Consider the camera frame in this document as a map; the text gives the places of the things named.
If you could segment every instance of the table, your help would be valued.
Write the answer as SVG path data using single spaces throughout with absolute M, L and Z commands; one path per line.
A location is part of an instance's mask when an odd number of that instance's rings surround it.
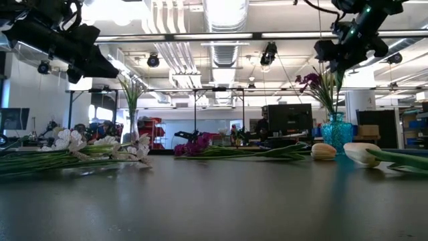
M 373 143 L 375 145 L 377 145 L 377 141 L 381 139 L 381 136 L 354 136 L 352 138 L 353 141 L 373 141 Z M 315 137 L 314 141 L 317 142 L 322 142 L 323 138 L 322 137 Z
M 173 161 L 0 183 L 0 240 L 428 240 L 428 177 L 337 162 Z

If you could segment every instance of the black monitor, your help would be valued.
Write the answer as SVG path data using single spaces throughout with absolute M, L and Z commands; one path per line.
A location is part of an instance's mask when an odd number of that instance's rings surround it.
M 29 108 L 0 108 L 0 129 L 27 129 Z
M 312 129 L 311 104 L 275 104 L 267 106 L 269 131 L 283 135 Z

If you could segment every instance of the glass vase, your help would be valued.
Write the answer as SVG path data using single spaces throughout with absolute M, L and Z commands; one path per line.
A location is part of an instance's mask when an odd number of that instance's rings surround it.
M 129 110 L 129 119 L 130 119 L 130 141 L 133 143 L 140 138 L 138 132 L 138 110 Z
M 324 143 L 333 146 L 337 155 L 345 154 L 343 145 L 352 142 L 352 124 L 343 121 L 343 112 L 329 113 L 329 123 L 322 125 Z

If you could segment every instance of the column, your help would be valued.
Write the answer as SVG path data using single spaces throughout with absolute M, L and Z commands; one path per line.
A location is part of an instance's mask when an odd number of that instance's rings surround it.
M 347 74 L 345 87 L 375 87 L 375 75 L 371 67 L 356 70 L 358 73 Z M 353 90 L 345 93 L 346 118 L 353 125 L 358 124 L 356 111 L 376 110 L 374 90 Z

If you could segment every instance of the desk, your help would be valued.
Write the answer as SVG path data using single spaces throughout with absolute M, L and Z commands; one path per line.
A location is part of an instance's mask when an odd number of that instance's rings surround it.
M 375 145 L 377 145 L 377 141 L 381 139 L 381 136 L 372 136 L 372 137 L 362 137 L 362 136 L 354 136 L 354 141 L 373 141 Z M 315 137 L 314 142 L 319 143 L 324 139 L 322 137 Z
M 0 185 L 0 240 L 428 240 L 428 177 L 358 168 L 173 161 Z

